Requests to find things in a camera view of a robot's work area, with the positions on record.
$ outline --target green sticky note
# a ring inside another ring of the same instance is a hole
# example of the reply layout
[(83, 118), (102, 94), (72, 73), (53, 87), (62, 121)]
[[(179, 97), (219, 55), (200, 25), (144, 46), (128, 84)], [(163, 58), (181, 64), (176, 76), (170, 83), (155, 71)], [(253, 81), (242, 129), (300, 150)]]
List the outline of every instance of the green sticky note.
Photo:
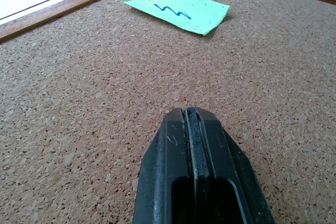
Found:
[(230, 9), (212, 0), (130, 0), (124, 3), (202, 35), (217, 27)]

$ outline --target blue ink drawing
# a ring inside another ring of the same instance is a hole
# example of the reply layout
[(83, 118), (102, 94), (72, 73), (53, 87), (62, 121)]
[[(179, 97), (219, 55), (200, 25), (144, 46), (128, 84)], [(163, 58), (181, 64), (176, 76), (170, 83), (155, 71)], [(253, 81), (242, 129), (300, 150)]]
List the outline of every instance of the blue ink drawing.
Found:
[(159, 8), (160, 10), (162, 10), (162, 11), (166, 10), (166, 8), (167, 8), (167, 9), (171, 10), (171, 11), (172, 11), (175, 15), (177, 15), (177, 16), (180, 16), (180, 15), (182, 14), (183, 16), (187, 17), (188, 19), (191, 19), (191, 18), (189, 17), (189, 15), (188, 15), (187, 13), (185, 13), (185, 12), (183, 12), (183, 13), (181, 13), (181, 12), (176, 13), (173, 9), (171, 9), (171, 8), (168, 7), (168, 6), (165, 6), (165, 7), (161, 8), (161, 7), (159, 7), (157, 4), (154, 4), (154, 5), (155, 5), (157, 8)]

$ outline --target cork texture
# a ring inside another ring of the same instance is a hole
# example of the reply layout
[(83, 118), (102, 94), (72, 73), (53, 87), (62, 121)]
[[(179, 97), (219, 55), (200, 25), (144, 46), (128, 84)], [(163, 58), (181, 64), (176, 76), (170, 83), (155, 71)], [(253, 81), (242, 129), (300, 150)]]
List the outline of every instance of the cork texture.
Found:
[(166, 112), (216, 114), (277, 223), (336, 222), (336, 6), (231, 6), (203, 37), (101, 0), (3, 43), (0, 223), (131, 223)]

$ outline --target black plastic object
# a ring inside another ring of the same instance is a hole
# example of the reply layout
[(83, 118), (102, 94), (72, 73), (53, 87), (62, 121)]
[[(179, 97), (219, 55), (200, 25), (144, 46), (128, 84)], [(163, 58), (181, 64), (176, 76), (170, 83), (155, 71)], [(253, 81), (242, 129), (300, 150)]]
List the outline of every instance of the black plastic object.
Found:
[(133, 224), (275, 223), (246, 155), (216, 116), (168, 113), (141, 164)]

